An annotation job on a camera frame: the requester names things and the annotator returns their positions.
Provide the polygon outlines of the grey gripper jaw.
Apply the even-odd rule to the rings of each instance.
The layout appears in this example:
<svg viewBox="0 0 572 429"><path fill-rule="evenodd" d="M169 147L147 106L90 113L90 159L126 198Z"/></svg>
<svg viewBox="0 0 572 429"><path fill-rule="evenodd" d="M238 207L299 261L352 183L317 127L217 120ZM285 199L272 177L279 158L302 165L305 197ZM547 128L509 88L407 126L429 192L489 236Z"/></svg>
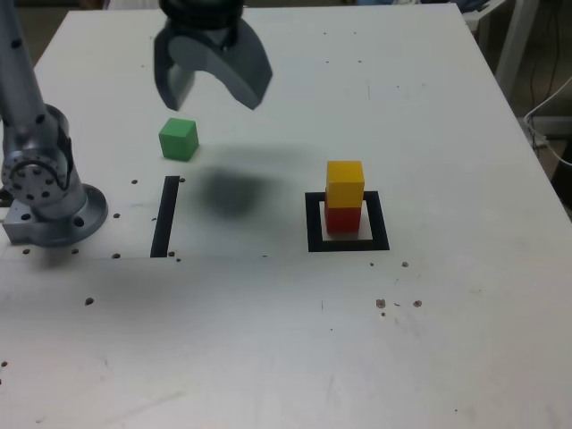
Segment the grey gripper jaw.
<svg viewBox="0 0 572 429"><path fill-rule="evenodd" d="M258 35L240 21L239 38L233 47L207 46L178 36L170 41L168 50L184 70L214 76L234 99L254 110L264 99L273 71Z"/></svg>
<svg viewBox="0 0 572 429"><path fill-rule="evenodd" d="M168 46L173 31L165 26L154 39L154 78L156 89L165 106L179 111L195 79L195 72L184 70L170 56Z"/></svg>

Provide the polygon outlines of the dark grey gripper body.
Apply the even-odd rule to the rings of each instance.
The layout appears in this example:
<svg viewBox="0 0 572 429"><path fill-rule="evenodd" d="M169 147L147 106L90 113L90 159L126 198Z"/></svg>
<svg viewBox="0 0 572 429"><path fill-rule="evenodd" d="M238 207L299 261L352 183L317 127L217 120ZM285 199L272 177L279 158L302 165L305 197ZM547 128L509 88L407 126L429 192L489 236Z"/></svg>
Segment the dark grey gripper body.
<svg viewBox="0 0 572 429"><path fill-rule="evenodd" d="M161 45L167 47L170 41L178 36L183 36L195 39L207 46L233 47L239 38L241 24L242 21L237 21L222 29L200 29L182 22L168 21L161 31Z"/></svg>

